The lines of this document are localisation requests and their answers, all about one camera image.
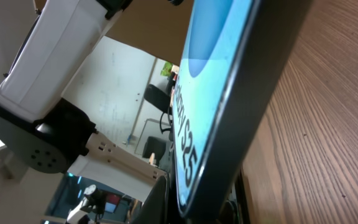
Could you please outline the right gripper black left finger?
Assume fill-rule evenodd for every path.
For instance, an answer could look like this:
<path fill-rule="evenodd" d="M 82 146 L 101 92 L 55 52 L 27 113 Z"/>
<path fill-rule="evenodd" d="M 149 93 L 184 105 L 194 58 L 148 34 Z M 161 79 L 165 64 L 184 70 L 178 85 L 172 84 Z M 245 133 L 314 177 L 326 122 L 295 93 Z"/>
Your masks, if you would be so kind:
<path fill-rule="evenodd" d="M 174 223 L 175 189 L 170 177 L 161 176 L 131 224 Z"/>

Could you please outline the blue screen Galaxy smartphone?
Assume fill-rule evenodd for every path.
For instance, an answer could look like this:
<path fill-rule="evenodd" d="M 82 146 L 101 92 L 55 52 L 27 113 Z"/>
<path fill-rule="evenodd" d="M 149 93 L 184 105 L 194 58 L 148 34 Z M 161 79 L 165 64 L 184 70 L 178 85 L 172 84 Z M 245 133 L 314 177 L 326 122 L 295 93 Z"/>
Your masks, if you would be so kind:
<path fill-rule="evenodd" d="M 218 216 L 310 6 L 310 0 L 194 2 L 172 108 L 183 218 Z"/>

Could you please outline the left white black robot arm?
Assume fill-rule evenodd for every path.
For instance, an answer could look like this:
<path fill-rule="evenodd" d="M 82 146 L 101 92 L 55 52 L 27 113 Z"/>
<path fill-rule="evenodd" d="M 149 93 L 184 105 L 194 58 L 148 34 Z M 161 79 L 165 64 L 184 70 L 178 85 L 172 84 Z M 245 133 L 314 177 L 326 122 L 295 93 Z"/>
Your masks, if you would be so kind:
<path fill-rule="evenodd" d="M 128 5 L 47 1 L 0 84 L 0 140 L 39 172 L 71 172 L 144 202 L 164 171 L 121 149 L 62 97 Z"/>

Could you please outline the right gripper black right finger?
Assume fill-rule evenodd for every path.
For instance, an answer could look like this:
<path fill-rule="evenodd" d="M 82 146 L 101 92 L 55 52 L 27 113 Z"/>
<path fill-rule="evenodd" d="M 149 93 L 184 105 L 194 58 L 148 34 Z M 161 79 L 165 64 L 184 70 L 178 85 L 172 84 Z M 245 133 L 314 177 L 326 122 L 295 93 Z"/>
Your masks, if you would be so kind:
<path fill-rule="evenodd" d="M 221 224 L 250 224 L 250 214 L 247 204 L 244 174 L 240 171 L 231 192 L 225 201 L 218 223 Z"/>

